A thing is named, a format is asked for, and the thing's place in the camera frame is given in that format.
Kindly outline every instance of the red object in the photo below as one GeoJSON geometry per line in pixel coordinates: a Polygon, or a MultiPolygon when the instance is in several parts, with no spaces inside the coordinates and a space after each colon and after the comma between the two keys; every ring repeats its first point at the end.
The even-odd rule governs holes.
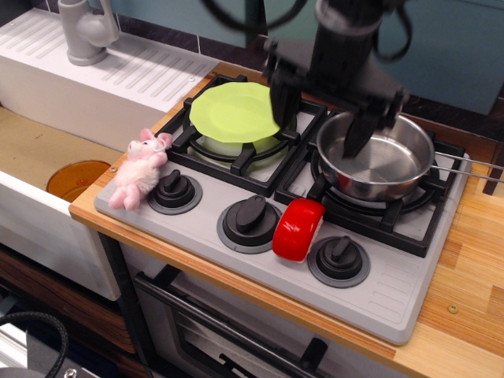
{"type": "Polygon", "coordinates": [[[324,213],[319,202],[304,198],[292,201],[276,226],[273,252],[287,260],[304,261],[324,213]]]}

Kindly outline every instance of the stuffed pig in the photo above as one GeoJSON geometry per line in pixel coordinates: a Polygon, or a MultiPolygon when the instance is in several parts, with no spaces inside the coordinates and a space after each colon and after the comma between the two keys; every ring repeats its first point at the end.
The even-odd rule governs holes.
{"type": "Polygon", "coordinates": [[[162,132],[157,136],[144,128],[140,140],[128,146],[128,159],[114,178],[116,190],[109,200],[111,209],[134,210],[159,181],[159,168],[166,164],[166,150],[172,146],[172,136],[162,132]]]}

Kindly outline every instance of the wooden countertop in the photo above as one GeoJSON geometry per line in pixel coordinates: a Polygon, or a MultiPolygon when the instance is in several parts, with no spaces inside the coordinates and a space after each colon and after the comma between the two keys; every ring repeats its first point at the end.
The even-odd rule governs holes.
{"type": "MultiPolygon", "coordinates": [[[[217,73],[245,74],[264,83],[258,72],[219,64],[188,97],[217,73]]],[[[182,107],[170,110],[158,131],[182,107]]],[[[490,161],[495,143],[415,118],[441,140],[465,146],[472,158],[490,161]]],[[[121,157],[113,167],[118,168],[121,157]]],[[[473,172],[486,174],[475,166],[473,172]]],[[[410,341],[394,346],[272,289],[228,271],[176,246],[100,214],[93,201],[111,179],[107,171],[70,206],[72,217],[317,334],[410,376],[504,377],[504,194],[483,194],[484,180],[469,177],[439,264],[410,341]]]]}

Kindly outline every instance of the oven handle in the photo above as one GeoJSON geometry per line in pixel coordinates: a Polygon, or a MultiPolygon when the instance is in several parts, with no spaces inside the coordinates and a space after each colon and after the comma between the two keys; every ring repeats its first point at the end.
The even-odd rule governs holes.
{"type": "Polygon", "coordinates": [[[309,354],[313,357],[313,362],[306,359],[305,355],[303,355],[302,357],[301,364],[305,366],[306,369],[313,371],[309,372],[303,367],[299,366],[298,363],[278,354],[261,341],[258,341],[245,332],[234,328],[228,322],[223,321],[222,319],[212,315],[211,313],[208,313],[202,307],[189,302],[185,298],[175,293],[169,287],[167,287],[166,289],[159,287],[156,283],[156,280],[153,280],[150,277],[146,276],[143,272],[138,273],[135,276],[133,282],[138,289],[145,291],[147,294],[158,299],[167,306],[177,309],[186,316],[191,317],[194,321],[197,321],[198,323],[206,326],[208,329],[211,329],[212,331],[226,337],[231,342],[244,347],[252,354],[261,356],[266,361],[282,369],[286,373],[302,378],[321,378],[321,376],[314,371],[328,348],[327,344],[322,340],[313,339],[312,343],[307,349],[307,351],[311,351],[309,353],[305,352],[305,355],[309,354]],[[320,353],[313,352],[313,345],[317,346],[317,349],[318,351],[320,351],[320,353]]]}

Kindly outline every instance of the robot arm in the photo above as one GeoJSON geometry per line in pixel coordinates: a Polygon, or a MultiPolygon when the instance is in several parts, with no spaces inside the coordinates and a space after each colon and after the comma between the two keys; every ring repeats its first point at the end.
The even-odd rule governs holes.
{"type": "MultiPolygon", "coordinates": [[[[271,85],[275,121],[284,126],[295,115],[301,92],[355,114],[343,156],[355,157],[376,128],[392,127],[407,90],[377,65],[378,28],[385,13],[397,9],[411,40],[403,9],[406,0],[318,0],[314,43],[269,41],[264,74],[271,85]]],[[[409,43],[388,60],[400,58],[409,43]]]]}

